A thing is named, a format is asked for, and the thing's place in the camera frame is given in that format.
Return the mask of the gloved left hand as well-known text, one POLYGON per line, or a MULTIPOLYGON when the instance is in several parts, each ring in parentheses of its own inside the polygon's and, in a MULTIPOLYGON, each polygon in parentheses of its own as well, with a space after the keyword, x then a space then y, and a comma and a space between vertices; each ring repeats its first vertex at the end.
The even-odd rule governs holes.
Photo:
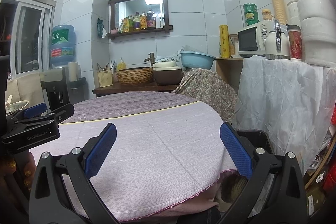
POLYGON ((5 177, 18 173, 20 179, 19 185, 24 185, 30 192, 36 168, 35 159, 31 152, 27 154, 27 163, 24 167, 18 167, 15 159, 9 155, 1 156, 1 189, 5 193, 10 193, 5 177))

